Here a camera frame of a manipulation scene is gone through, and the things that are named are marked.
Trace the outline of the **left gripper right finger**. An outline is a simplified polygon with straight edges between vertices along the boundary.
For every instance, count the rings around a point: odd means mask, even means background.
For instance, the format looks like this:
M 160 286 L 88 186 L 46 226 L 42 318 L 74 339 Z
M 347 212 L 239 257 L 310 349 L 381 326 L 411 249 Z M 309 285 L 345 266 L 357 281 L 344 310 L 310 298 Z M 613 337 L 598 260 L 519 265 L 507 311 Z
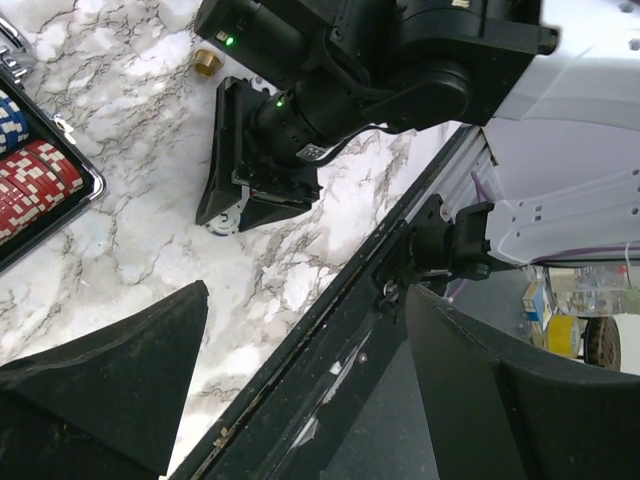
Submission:
M 635 479 L 639 379 L 569 360 L 421 285 L 408 341 L 443 479 Z

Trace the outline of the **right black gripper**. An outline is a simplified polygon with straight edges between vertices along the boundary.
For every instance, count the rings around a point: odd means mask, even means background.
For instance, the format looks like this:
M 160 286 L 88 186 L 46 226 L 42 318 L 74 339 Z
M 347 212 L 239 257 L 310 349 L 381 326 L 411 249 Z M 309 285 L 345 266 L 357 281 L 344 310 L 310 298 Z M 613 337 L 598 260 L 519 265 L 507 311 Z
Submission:
M 194 29 L 265 86 L 217 87 L 195 221 L 248 200 L 240 231 L 303 215 L 357 135 L 484 125 L 558 45 L 538 1 L 205 1 Z

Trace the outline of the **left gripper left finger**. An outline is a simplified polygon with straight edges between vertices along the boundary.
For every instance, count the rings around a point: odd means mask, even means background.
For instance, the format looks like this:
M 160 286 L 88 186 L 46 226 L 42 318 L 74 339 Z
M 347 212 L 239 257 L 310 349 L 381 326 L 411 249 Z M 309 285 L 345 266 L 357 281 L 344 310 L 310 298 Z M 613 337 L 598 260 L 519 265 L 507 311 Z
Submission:
M 169 468 L 208 315 L 195 281 L 1 368 L 4 479 L 158 479 Z

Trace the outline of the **white poker chip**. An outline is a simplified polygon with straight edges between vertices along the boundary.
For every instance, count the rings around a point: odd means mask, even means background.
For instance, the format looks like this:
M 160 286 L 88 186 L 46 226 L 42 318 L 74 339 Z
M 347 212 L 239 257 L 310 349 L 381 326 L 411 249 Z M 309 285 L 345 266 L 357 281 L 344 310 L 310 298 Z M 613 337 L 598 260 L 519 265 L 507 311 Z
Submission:
M 205 228 L 213 235 L 227 237 L 239 232 L 240 223 L 241 211 L 227 210 L 207 222 Z

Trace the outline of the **black poker chip case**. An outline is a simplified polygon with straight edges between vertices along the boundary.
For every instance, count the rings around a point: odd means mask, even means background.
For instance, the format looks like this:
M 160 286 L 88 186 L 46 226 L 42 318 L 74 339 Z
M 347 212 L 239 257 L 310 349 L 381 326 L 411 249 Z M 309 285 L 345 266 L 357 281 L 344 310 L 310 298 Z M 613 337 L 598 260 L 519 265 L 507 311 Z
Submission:
M 106 191 L 73 128 L 26 93 L 35 67 L 26 37 L 1 17 L 1 270 L 75 219 Z

